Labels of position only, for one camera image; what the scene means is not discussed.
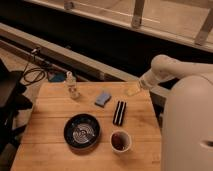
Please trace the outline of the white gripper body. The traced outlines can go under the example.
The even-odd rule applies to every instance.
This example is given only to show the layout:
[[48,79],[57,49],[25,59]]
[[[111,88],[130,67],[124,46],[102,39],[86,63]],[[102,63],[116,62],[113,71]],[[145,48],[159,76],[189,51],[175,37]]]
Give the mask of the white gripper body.
[[159,80],[152,71],[147,71],[138,79],[138,83],[141,88],[150,90],[159,83]]

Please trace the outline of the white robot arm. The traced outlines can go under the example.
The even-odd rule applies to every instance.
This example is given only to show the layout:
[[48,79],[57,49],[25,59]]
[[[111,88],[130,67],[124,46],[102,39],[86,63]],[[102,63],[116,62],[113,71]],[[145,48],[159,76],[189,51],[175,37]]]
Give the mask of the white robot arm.
[[128,93],[174,78],[163,113],[161,171],[213,171],[213,64],[157,55]]

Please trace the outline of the translucent yellowish gripper finger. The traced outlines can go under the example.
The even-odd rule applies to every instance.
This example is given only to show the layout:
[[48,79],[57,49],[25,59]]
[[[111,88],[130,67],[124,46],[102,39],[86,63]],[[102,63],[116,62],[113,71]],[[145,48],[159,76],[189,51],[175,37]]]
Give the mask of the translucent yellowish gripper finger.
[[140,88],[137,85],[135,85],[135,86],[129,87],[126,91],[126,94],[128,96],[134,96],[134,95],[138,94],[139,92],[140,92]]

